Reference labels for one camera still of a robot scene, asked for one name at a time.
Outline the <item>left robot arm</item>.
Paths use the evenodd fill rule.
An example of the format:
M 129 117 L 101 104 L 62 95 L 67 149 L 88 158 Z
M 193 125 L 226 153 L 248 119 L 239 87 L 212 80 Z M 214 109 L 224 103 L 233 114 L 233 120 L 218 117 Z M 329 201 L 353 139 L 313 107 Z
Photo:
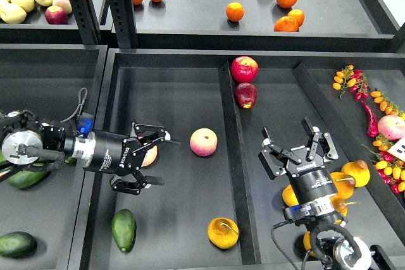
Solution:
M 133 122 L 130 135 L 94 128 L 89 113 L 66 121 L 40 119 L 30 111 L 1 114 L 1 180 L 21 171 L 49 171 L 69 158 L 85 171 L 111 175 L 112 190 L 132 195 L 163 185 L 158 176 L 143 175 L 146 155 L 155 146 L 174 140 L 165 127 Z

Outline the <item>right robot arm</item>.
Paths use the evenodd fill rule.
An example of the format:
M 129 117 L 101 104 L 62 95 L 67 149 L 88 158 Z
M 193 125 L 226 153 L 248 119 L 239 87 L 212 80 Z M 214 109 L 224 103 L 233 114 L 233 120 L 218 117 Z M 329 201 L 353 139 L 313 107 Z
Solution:
M 303 225 L 309 231 L 310 249 L 324 269 L 369 269 L 373 263 L 379 269 L 393 269 L 379 245 L 367 246 L 346 229 L 345 216 L 336 210 L 332 197 L 338 190 L 327 163 L 338 160 L 331 135 L 313 126 L 307 118 L 302 126 L 308 142 L 300 147 L 283 149 L 276 145 L 269 131 L 262 129 L 264 140 L 258 154 L 271 180 L 287 176 L 297 204 L 283 210 L 286 224 Z

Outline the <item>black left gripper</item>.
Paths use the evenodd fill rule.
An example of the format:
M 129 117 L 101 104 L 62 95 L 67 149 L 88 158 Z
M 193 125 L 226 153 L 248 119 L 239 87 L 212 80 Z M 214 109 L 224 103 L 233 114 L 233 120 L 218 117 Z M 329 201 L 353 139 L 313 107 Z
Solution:
M 113 191 L 139 195 L 151 185 L 164 185 L 159 176 L 143 175 L 140 169 L 146 153 L 161 143 L 180 145 L 163 126 L 132 122 L 134 137 L 96 130 L 88 139 L 95 144 L 90 159 L 84 161 L 84 170 L 115 174 L 109 181 Z M 132 174 L 134 181 L 125 181 L 120 176 Z

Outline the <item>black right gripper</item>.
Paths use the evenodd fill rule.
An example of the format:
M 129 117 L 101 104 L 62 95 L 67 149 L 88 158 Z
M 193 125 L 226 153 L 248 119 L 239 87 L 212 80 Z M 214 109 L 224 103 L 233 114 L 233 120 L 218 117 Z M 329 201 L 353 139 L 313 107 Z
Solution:
M 306 161 L 302 159 L 301 164 L 289 161 L 293 160 L 293 154 L 277 146 L 266 127 L 261 131 L 264 140 L 258 157 L 270 179 L 287 173 L 298 203 L 304 204 L 337 194 L 324 163 L 338 160 L 339 155 L 328 132 L 322 132 L 308 117 L 304 117 L 301 124 L 308 136 Z

